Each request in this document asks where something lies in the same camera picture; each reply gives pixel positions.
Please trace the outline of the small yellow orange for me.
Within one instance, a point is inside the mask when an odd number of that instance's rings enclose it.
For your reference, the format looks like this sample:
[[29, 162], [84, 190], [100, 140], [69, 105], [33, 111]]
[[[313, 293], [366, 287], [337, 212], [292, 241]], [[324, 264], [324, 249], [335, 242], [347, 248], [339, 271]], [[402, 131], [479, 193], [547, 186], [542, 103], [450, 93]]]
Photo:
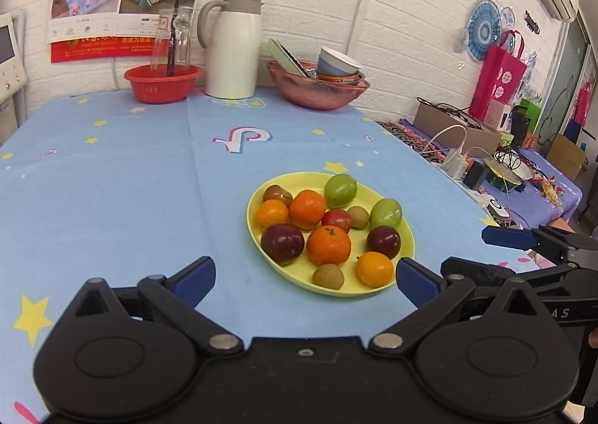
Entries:
[[384, 254], [370, 251], [358, 258], [356, 273], [367, 287], [384, 287], [392, 280], [394, 266]]

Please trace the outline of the dark plum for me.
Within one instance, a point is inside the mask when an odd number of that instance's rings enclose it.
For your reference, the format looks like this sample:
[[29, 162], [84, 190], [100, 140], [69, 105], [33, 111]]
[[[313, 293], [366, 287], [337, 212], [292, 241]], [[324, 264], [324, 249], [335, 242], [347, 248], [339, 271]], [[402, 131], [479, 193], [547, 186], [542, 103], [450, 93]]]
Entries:
[[302, 232], [288, 224], [270, 226], [261, 238], [262, 250], [279, 266], [286, 266], [295, 261], [302, 254], [304, 246]]
[[372, 229], [367, 237], [367, 248], [369, 251], [385, 255], [389, 259], [395, 258], [401, 248], [398, 231], [390, 226], [379, 226]]

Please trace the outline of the brown longan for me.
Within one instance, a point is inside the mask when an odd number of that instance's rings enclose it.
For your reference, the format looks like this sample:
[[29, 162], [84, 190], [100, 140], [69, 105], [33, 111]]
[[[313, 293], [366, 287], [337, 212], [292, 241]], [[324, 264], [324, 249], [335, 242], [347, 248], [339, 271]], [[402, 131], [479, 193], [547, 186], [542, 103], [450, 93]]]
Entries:
[[368, 227], [370, 222], [370, 214], [364, 207], [359, 207], [358, 205], [354, 205], [350, 207], [347, 211], [348, 215], [351, 219], [351, 228], [356, 230], [364, 230]]
[[329, 290], [339, 290], [345, 283], [345, 276], [339, 266], [334, 264], [323, 264], [314, 271], [312, 282], [318, 287], [328, 288]]

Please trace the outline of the large tangerine with stem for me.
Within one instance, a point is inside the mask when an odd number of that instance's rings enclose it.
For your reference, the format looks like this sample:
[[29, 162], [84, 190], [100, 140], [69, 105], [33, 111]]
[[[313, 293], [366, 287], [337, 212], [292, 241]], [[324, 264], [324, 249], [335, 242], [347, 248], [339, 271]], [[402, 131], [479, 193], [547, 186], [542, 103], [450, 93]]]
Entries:
[[306, 244], [307, 257], [316, 266], [341, 265], [349, 259], [352, 241], [336, 226], [321, 226], [312, 231]]

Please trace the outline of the red tomato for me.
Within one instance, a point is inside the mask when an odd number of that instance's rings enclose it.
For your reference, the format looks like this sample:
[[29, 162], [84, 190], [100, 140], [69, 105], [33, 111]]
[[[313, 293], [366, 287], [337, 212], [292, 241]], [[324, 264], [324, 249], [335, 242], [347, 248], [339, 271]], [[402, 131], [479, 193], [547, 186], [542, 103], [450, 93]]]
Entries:
[[352, 227], [351, 215], [341, 208], [334, 208], [327, 211], [321, 219], [322, 226], [334, 226], [349, 233]]

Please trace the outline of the large orange tangerine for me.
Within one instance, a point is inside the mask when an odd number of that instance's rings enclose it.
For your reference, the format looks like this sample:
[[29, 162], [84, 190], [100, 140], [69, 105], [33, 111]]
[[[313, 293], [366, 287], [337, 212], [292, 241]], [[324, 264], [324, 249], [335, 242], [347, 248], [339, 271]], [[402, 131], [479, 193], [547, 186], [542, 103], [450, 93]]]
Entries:
[[326, 214], [324, 197], [313, 190], [302, 190], [289, 207], [289, 217], [294, 226], [301, 230], [312, 230]]

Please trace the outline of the green plum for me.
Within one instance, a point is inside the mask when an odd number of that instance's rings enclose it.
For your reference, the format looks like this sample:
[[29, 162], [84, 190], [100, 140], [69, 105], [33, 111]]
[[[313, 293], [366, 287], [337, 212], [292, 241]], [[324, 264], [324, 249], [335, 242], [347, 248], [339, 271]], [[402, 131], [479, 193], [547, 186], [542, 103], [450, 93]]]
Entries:
[[329, 178], [323, 188], [323, 196], [329, 208], [346, 207], [358, 191], [357, 181], [348, 174], [336, 174]]
[[398, 230], [403, 222], [403, 208], [393, 198], [382, 198], [370, 211], [370, 228], [386, 226]]

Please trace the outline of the white power adapter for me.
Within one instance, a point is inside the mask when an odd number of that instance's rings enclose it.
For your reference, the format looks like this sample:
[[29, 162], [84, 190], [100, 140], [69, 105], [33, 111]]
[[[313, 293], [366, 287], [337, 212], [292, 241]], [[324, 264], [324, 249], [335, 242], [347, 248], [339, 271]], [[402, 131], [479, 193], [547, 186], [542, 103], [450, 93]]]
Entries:
[[461, 150], [454, 150], [441, 164], [440, 169], [451, 179], [461, 180], [469, 166]]

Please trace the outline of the small orange in plate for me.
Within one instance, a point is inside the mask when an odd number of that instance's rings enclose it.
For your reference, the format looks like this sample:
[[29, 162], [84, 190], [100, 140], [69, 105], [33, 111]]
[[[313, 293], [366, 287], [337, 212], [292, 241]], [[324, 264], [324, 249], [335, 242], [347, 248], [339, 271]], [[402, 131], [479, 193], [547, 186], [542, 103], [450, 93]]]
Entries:
[[287, 224], [288, 221], [288, 207], [283, 201], [277, 199], [264, 201], [253, 216], [253, 222], [262, 231], [273, 225]]

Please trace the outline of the black speaker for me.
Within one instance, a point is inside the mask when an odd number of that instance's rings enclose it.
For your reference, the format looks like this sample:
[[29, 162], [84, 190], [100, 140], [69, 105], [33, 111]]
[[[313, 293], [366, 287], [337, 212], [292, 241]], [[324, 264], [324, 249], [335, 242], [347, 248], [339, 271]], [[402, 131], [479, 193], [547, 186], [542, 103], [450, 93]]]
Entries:
[[513, 138], [511, 147], [519, 149], [528, 133], [530, 125], [530, 117], [527, 114], [528, 107], [522, 105], [515, 105], [511, 111], [511, 127], [510, 133]]

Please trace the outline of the green plum upper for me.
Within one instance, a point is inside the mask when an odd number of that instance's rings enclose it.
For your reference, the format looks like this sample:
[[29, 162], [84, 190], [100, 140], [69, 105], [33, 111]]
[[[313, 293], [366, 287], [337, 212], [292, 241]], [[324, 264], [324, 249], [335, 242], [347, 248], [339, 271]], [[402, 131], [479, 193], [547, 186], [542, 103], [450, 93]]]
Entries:
[[358, 191], [357, 181], [348, 174], [336, 174], [329, 178], [323, 188], [323, 196], [329, 208], [346, 207]]

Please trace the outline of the pink gift bag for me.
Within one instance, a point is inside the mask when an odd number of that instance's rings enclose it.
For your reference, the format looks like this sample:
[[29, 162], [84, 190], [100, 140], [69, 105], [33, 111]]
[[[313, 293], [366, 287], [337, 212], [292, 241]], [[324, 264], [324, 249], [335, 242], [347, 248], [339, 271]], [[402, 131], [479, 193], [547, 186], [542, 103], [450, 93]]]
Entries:
[[[519, 48], [515, 53], [504, 49], [504, 44], [510, 38], [519, 41]], [[524, 37], [518, 30], [505, 31], [498, 44], [488, 47], [468, 109], [471, 117], [484, 121], [493, 101], [502, 104], [510, 102], [526, 71], [526, 65], [521, 59], [524, 47]]]

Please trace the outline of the pink glass bowl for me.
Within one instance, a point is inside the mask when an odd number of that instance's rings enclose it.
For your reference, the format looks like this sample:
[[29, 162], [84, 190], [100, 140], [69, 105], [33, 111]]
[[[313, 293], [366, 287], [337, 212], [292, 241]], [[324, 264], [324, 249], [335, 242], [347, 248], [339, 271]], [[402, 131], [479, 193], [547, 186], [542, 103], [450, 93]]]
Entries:
[[345, 83], [302, 77], [286, 72], [276, 61], [270, 61], [266, 66], [284, 99], [312, 110], [337, 110], [352, 103], [370, 87], [365, 79], [357, 83]]

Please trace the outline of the green tilted plate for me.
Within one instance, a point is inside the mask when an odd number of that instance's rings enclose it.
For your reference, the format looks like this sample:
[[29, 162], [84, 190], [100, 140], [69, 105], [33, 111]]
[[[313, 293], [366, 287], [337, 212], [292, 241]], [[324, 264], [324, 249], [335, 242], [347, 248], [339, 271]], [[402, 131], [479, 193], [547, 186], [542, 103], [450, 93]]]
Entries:
[[268, 49], [276, 62], [287, 73], [307, 78], [308, 74], [298, 60], [278, 40], [270, 38]]

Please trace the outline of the white water dispenser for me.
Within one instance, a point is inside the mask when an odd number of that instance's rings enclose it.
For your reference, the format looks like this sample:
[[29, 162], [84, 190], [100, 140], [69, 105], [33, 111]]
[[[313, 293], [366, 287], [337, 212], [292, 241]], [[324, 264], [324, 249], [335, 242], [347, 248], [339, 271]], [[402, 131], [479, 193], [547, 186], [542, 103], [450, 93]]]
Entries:
[[24, 68], [25, 15], [21, 9], [1, 14], [0, 27], [0, 142], [4, 144], [27, 120], [27, 101], [24, 87], [27, 72]]

